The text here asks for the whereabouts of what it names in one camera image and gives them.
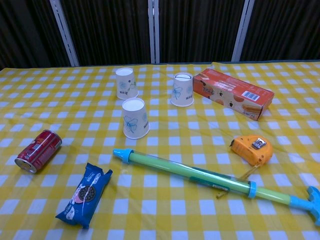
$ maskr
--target red soda can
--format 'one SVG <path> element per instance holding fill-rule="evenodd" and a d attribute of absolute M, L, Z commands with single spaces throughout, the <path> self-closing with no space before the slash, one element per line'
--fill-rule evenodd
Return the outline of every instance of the red soda can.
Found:
<path fill-rule="evenodd" d="M 43 130 L 14 160 L 22 169 L 35 174 L 61 146 L 62 140 L 53 131 Z"/>

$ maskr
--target cardboard box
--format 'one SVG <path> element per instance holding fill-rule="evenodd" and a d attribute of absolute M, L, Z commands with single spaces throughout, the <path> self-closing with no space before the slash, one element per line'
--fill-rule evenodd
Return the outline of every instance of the cardboard box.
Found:
<path fill-rule="evenodd" d="M 193 91 L 253 120 L 259 119 L 275 95 L 210 68 L 193 77 Z"/>

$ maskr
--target green water gun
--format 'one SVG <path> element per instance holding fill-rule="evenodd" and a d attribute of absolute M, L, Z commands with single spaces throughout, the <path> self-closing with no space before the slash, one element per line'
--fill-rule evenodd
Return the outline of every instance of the green water gun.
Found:
<path fill-rule="evenodd" d="M 308 187 L 307 192 L 309 193 L 309 199 L 304 200 L 293 195 L 269 190 L 264 187 L 258 187 L 254 181 L 238 180 L 228 175 L 146 155 L 129 148 L 114 149 L 113 154 L 127 164 L 135 163 L 153 167 L 158 170 L 187 177 L 192 181 L 204 185 L 209 185 L 225 191 L 231 190 L 236 193 L 243 193 L 251 199 L 259 197 L 285 204 L 293 208 L 309 211 L 315 217 L 315 225 L 320 226 L 320 191 L 313 186 Z"/>

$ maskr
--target barcode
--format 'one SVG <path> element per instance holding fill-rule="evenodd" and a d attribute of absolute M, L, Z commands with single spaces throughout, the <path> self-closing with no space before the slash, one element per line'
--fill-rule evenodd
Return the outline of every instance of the barcode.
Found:
<path fill-rule="evenodd" d="M 249 92 L 249 91 L 244 91 L 244 93 L 242 93 L 241 96 L 244 96 L 244 97 L 246 97 L 246 98 L 248 98 L 248 99 L 251 99 L 251 100 L 253 100 L 253 101 L 257 101 L 258 98 L 260 98 L 259 95 L 254 94 L 254 93 Z"/>

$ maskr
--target yellow checkered tablecloth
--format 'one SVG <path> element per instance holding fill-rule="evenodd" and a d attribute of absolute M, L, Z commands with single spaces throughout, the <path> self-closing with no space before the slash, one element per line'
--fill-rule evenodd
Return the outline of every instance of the yellow checkered tablecloth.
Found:
<path fill-rule="evenodd" d="M 259 121 L 197 93 L 194 104 L 170 104 L 174 73 L 207 67 L 275 93 Z M 133 66 L 151 130 L 123 134 L 115 66 L 10 69 L 0 72 L 0 239 L 320 239 L 311 215 L 285 205 L 218 190 L 112 156 L 133 148 L 210 171 L 240 176 L 250 167 L 229 149 L 235 136 L 259 134 L 274 149 L 250 180 L 306 199 L 320 182 L 320 62 Z M 41 130 L 62 148 L 38 174 L 14 159 Z M 88 230 L 65 224 L 62 211 L 90 162 L 113 176 Z"/>

